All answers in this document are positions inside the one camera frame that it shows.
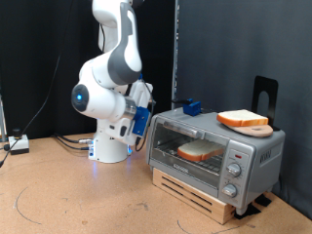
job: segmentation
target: black backdrop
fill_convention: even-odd
[[[277,80],[274,125],[286,141],[273,191],[311,218],[312,1],[179,3],[177,97],[217,111],[251,110],[254,77]]]
[[[73,109],[72,88],[85,61],[100,54],[91,0],[73,0],[65,48],[47,105],[29,138],[91,133],[96,120]],[[0,1],[0,78],[8,135],[24,128],[49,91],[71,0]],[[175,0],[146,0],[136,10],[143,77],[154,86],[155,113],[170,109]]]

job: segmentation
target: toaster oven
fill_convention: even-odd
[[[216,120],[217,113],[195,117],[182,108],[152,118],[146,148],[146,162],[189,185],[236,208],[242,215],[248,204],[278,181],[285,133],[245,136]],[[194,162],[177,154],[185,143],[203,139],[218,147],[219,154]]]

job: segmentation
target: wooden crate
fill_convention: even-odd
[[[235,207],[225,204],[217,200],[217,198],[155,168],[153,172],[153,183],[220,224],[224,224],[234,215]]]

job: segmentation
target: cutting board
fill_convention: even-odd
[[[273,129],[269,125],[257,125],[257,126],[248,126],[248,127],[232,127],[226,125],[228,128],[253,137],[269,137],[273,134]]]

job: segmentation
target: toaster oven door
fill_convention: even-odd
[[[184,123],[157,118],[150,144],[150,159],[218,190],[223,155],[228,141],[226,137]],[[182,153],[185,151],[181,149],[183,147],[185,149],[185,144],[189,143],[191,145],[186,148],[193,149],[197,157],[186,159]]]

